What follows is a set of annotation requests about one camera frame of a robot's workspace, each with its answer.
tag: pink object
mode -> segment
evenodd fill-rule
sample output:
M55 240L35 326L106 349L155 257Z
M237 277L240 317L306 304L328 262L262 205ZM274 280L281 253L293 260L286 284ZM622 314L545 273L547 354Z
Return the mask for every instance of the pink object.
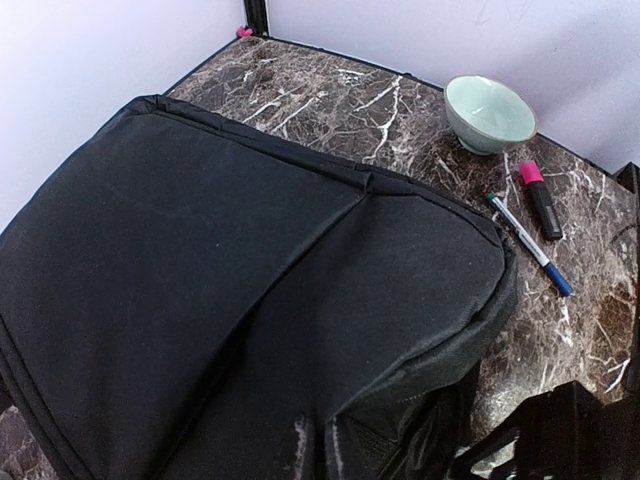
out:
M240 27L236 34L238 38L250 37L253 35L253 30L251 28Z
M524 184L529 185L531 182L544 182L540 170L536 162L524 162L520 164L520 174L524 179Z

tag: black fabric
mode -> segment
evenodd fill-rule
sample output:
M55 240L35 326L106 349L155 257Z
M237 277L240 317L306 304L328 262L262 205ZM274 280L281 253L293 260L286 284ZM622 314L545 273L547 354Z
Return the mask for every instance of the black fabric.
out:
M0 373L63 479L438 478L515 307L505 241L406 177L139 98L0 237Z

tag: pen cap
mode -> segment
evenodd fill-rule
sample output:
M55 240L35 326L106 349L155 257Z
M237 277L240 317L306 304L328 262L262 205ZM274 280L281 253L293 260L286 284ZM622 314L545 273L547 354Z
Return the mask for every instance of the pen cap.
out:
M531 182L544 182L540 170L536 162L524 162L520 164L520 175L524 179L524 184L529 185Z
M558 290L560 291L560 295L562 295L563 297L573 295L573 288L571 288L569 282L564 279L562 274L558 271L553 263L547 263L544 266L544 271L547 273L547 275L549 275L549 278L551 279L553 284L558 288Z

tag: black metal edge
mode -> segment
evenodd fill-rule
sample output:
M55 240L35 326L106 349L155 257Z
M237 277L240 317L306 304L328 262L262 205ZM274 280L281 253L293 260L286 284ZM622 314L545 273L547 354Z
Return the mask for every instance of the black metal edge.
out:
M269 39L270 39L270 40L275 40L276 42L284 43L284 44L287 44L287 45L295 45L295 46L297 46L297 47L307 48L307 49L310 49L310 50L314 50L314 51L316 51L316 52L329 53L329 54L331 54L331 55L335 55L335 56L340 57L340 58L345 58L345 59L347 59L347 60L351 60L351 61L353 61L353 62L360 63L360 64L362 64L362 65L367 65L367 66L369 66L369 67L377 68L377 69L379 69L379 70L383 70L383 71L385 71L385 72L392 73L392 74L394 74L394 75L402 75L403 77L408 78L408 79L410 79L410 80L413 80L413 81L415 81L415 82L418 82L418 83L420 83L420 84L422 84L422 85L425 85L425 86L430 87L430 88L434 88L434 89L438 90L439 92L444 91L444 88L443 88L443 87L440 87L439 85L435 85L435 84L433 84L433 83L427 82L426 80L422 80L422 79L420 79L420 78L418 78L418 77L414 76L413 74L411 74L411 73L409 73L409 72L404 72L404 73L402 73L402 72L398 72L397 70L393 70L393 69L391 69L391 68L383 67L382 65L378 65L378 64L375 64L375 63L373 63L373 62L368 62L368 61L366 61L366 60L360 60L359 58L350 57L349 55L345 55L345 54L343 54L343 53L338 53L338 52L334 52L334 51L331 51L331 50L326 50L326 49L324 49L324 48L320 48L320 47L313 47L313 46L311 46L311 45L304 45L304 44L302 44L302 43L293 42L293 41L291 41L291 40L283 40L283 39L280 39L280 38L274 38L274 37L269 37ZM553 144L553 145L555 145L555 146L557 146L557 147L562 148L563 150L565 150L566 152L570 153L571 155L576 156L577 158L579 158L580 160L582 160L583 162L585 162L585 163L586 163L587 165L589 165L590 167L592 167L592 168L596 169L598 172L600 172L600 173L602 173L602 174L606 175L607 177L609 177L609 178L611 178L611 179L613 179L613 180L615 180L615 179L616 179L617 174L620 172L620 171L618 171L618 172L615 172L615 173L609 173L609 172L607 172L604 168L602 168L601 166L599 166L599 165L597 165L597 164L593 163L593 162L592 162L591 160L589 160L588 158L585 158L585 157L583 157L582 155L577 154L577 153L576 153L576 152L574 152L573 150L571 150L571 149L569 149L569 148L565 147L564 145L561 145L560 143L558 143L557 141L553 140L552 138L549 138L548 136L546 136L546 135L544 135L544 134L542 134L542 133L538 133L538 135L540 135L542 138L544 138L544 139L545 139L546 141L548 141L549 143L551 143L551 144Z
M619 183L627 183L627 188L631 188L636 199L636 302L633 315L633 342L629 355L629 363L624 377L624 388L629 393L640 394L640 294L638 285L640 284L640 168L636 165L628 164L619 176Z
M227 47L230 47L231 45L233 45L235 42L237 42L239 40L239 38L234 38L233 40L231 40L229 43L225 44L222 48L219 48L218 50L216 50L214 53L212 53L211 55L209 55L207 58L205 58L202 62L200 62L198 65L196 65L194 68L192 68L191 70L189 70L189 73L187 73L186 75L184 75L180 80L178 80L176 83L174 83L173 85L171 85L162 95L163 96L167 96L169 95L173 90L175 90L176 88L178 88L178 86L184 82L188 77L190 77L191 75L193 75L195 72L197 72L200 67L202 67L205 63L207 63L209 60L213 59L213 57L215 57L216 55L218 55L219 53L222 53L224 50L227 49Z
M253 29L254 35L261 37L269 35L265 0L244 0L244 10L247 16L247 26Z

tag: bowl rim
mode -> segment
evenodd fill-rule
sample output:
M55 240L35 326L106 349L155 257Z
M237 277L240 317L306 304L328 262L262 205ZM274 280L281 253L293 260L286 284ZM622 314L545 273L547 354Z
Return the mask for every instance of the bowl rim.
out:
M525 137L523 139L519 139L519 140L507 140L504 138L500 138L500 137L496 137L494 135L491 135L489 133L486 133L482 130L480 130L479 128L475 127L474 125L471 125L469 122L467 122L464 118L462 118L462 116L456 111L455 108L453 108L453 105L451 104L451 102L449 101L449 97L447 95L447 89L449 88L449 85L451 84L451 82L453 82L454 80L457 80L459 78L465 78L465 77L479 77L479 78L484 78L485 80L489 80L490 82L493 83L497 83L498 85L503 86L504 88L506 88L507 90L509 90L510 92L512 92L516 97L518 97L520 99L520 101L522 103L524 103L527 108L529 109L529 111L531 112L531 114L533 115L533 132L531 133L531 135L529 135L528 137ZM453 112L455 114L455 116L461 121L463 122L465 125L467 125L469 128L471 128L472 130L474 130L475 132L479 133L480 135L483 135L485 137L490 138L491 140L495 140L498 142L506 142L506 143L520 143L520 142L526 142L527 140L531 140L533 137L536 136L536 134L538 133L538 115L536 114L536 111L531 107L531 105L529 105L529 102L527 102L524 98L522 98L520 96L520 94L518 92L516 92L515 90L513 90L511 87L505 85L503 82L499 81L499 80L494 80L493 78L490 77L485 77L484 75L479 75L477 73L466 73L466 74L461 74L461 75L456 75L455 77L452 77L449 79L449 81L445 84L444 89L443 89L443 93L444 93L444 101L445 104L449 107L449 109L451 110L451 112Z

